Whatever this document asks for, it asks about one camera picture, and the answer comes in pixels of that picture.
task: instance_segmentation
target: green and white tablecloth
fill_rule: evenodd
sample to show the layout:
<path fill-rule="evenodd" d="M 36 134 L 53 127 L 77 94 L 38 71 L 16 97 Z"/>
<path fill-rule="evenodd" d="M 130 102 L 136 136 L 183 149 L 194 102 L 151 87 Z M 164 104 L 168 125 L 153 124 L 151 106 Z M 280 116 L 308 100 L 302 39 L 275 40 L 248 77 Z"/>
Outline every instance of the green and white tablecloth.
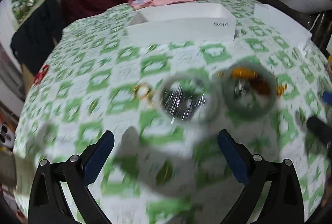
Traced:
<path fill-rule="evenodd" d="M 27 96 L 15 154 L 32 159 L 36 167 L 43 158 L 65 161 L 110 130 L 115 147 L 89 189 L 112 223 L 213 224 L 220 223 L 243 189 L 216 143 L 218 131 L 225 128 L 251 153 L 269 161 L 293 161 L 307 219 L 323 195 L 329 162 L 324 148 L 296 123 L 295 113 L 299 111 L 302 122 L 311 114 L 330 118 L 330 107 L 320 101 L 322 90 L 331 88 L 326 59 L 312 46 L 303 60 L 280 33 L 253 17 L 255 0 L 207 1 L 224 5 L 237 18 L 234 42 L 188 40 L 135 47 L 125 29 L 132 17 L 128 4 L 65 28 L 45 62 L 49 72 Z M 211 77 L 240 59 L 260 62 L 279 83 L 288 84 L 276 108 L 254 122 L 223 108 L 218 126 L 172 126 L 132 98 L 139 82 L 157 88 L 170 74 L 186 70 Z M 66 186 L 64 191 L 82 222 Z M 265 187 L 256 217 L 267 191 Z M 28 199 L 17 195 L 24 213 Z"/>

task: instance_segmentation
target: white box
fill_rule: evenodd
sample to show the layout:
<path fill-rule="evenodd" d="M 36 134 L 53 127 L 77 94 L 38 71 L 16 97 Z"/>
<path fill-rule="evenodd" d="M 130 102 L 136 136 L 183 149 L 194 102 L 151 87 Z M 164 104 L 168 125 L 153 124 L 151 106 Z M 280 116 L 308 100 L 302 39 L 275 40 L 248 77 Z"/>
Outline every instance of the white box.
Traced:
<path fill-rule="evenodd" d="M 280 32 L 300 51 L 310 42 L 312 34 L 304 26 L 268 4 L 255 4 L 254 16 Z"/>
<path fill-rule="evenodd" d="M 329 43 L 327 44 L 326 50 L 328 51 L 328 53 L 330 55 L 332 55 L 332 36 L 331 36 L 331 38 L 329 40 Z"/>
<path fill-rule="evenodd" d="M 137 10 L 127 24 L 137 46 L 183 41 L 233 41 L 236 18 L 221 4 L 181 3 Z"/>

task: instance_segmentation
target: black jacket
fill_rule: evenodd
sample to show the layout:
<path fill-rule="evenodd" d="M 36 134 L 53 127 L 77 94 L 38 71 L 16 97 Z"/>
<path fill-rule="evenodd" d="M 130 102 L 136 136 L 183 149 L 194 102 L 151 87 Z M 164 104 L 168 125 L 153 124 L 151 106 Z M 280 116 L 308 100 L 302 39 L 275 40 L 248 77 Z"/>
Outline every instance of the black jacket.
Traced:
<path fill-rule="evenodd" d="M 59 42 L 65 26 L 59 1 L 46 0 L 14 34 L 10 44 L 14 56 L 36 75 L 54 48 L 52 37 Z"/>

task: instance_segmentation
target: metal screw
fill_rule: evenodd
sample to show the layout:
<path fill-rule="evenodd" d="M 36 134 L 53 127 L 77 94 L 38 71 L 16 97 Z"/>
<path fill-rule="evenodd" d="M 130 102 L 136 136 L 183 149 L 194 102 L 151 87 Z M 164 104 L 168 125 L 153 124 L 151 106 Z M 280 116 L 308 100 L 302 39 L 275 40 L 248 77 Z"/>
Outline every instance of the metal screw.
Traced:
<path fill-rule="evenodd" d="M 71 162 L 76 162 L 76 161 L 78 161 L 78 155 L 72 155 L 72 156 L 70 157 L 70 161 L 71 161 Z"/>
<path fill-rule="evenodd" d="M 45 166 L 47 164 L 47 159 L 43 159 L 39 162 L 40 166 Z"/>
<path fill-rule="evenodd" d="M 292 166 L 292 161 L 290 159 L 285 159 L 285 164 L 288 166 Z"/>
<path fill-rule="evenodd" d="M 262 157 L 260 155 L 254 155 L 254 160 L 259 162 L 262 160 Z"/>

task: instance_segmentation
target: blue object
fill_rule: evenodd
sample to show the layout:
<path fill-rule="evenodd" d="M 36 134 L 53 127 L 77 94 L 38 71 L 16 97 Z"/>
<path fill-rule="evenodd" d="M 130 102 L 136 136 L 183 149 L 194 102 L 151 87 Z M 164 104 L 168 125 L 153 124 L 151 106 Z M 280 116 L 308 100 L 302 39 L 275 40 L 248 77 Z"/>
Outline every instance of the blue object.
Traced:
<path fill-rule="evenodd" d="M 322 95 L 322 100 L 325 103 L 332 105 L 332 93 L 325 91 Z"/>
<path fill-rule="evenodd" d="M 83 182 L 85 186 L 95 182 L 99 172 L 110 155 L 110 152 L 114 147 L 113 133 L 107 130 L 95 146 L 92 156 L 87 160 L 83 167 Z"/>
<path fill-rule="evenodd" d="M 235 142 L 231 140 L 229 133 L 225 129 L 219 132 L 218 146 L 236 180 L 247 186 L 249 184 L 248 166 L 238 152 Z"/>

